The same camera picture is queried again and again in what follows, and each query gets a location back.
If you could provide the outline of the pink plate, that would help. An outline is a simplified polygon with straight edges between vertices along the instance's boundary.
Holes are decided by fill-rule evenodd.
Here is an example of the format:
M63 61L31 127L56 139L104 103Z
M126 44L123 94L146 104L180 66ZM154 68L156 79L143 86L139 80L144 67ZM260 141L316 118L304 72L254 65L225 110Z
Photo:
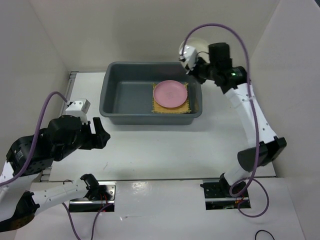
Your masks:
M175 80L162 81L153 90L154 100L164 108L177 108L185 103L187 97L186 86Z

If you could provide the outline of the woven bamboo mat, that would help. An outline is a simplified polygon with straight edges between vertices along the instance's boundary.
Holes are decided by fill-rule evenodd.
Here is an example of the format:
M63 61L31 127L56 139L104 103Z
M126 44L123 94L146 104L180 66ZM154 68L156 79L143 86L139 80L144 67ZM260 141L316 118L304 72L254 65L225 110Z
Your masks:
M182 84L184 84L186 86L187 91L188 91L188 84L187 83L182 83ZM155 101L155 99L153 97L153 90L156 85L157 85L156 83L153 83L153 86L152 86L152 112L153 113L156 113L156 114L187 114L187 113L191 112L188 92L187 92L187 100L181 106L176 107L176 108L166 108L166 107L160 106Z

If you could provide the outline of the cream plate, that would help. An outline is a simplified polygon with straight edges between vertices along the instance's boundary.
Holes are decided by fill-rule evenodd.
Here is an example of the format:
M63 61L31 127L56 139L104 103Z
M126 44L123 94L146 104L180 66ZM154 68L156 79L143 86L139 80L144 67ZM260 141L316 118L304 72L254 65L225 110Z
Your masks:
M208 45L209 44L205 40L203 40L201 38L190 37L187 40L185 46L186 45L196 48L196 50L197 50L197 59L202 58L207 63L209 62L209 49L208 49Z

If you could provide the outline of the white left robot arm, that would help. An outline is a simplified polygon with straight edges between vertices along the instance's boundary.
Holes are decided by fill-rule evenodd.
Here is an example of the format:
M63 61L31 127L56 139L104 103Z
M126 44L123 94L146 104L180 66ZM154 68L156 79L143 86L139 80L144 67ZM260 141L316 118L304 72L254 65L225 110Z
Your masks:
M0 175L1 232L22 228L39 213L69 200L107 200L106 187L99 185L91 173L66 185L30 191L32 182L53 162L60 162L76 150L100 150L107 145L110 134L100 118L92 120L94 133L90 123L83 123L80 117L62 115L52 119L46 128L11 145Z

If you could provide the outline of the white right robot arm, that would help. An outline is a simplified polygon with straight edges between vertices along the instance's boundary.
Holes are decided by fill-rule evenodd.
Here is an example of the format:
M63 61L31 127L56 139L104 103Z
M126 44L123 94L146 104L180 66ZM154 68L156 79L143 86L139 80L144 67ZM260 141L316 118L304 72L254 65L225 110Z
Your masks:
M193 46L183 51L188 75L200 84L210 80L219 87L231 102L244 128L248 148L237 153L237 163L220 176L219 191L229 197L245 187L245 180L258 168L273 162L287 146L284 137L279 137L266 120L255 97L250 78L243 66L234 66L230 46L225 42L208 46L206 61Z

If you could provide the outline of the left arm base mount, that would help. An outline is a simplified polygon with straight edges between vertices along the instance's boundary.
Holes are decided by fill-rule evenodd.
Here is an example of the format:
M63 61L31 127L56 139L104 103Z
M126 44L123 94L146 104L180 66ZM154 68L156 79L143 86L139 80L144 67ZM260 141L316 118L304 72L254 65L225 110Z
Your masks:
M68 203L68 210L71 213L97 213L107 205L102 212L114 212L116 198L115 181L99 181L101 190L99 193L88 198L72 199Z

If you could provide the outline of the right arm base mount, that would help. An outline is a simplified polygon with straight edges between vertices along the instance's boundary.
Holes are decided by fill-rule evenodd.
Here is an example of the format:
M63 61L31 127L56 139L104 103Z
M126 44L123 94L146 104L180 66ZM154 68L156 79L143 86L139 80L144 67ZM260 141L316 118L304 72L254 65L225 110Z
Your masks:
M203 180L200 184L204 193L204 202L206 210L233 210L250 209L251 203L248 191L241 196L232 197L228 190L223 190L218 179Z

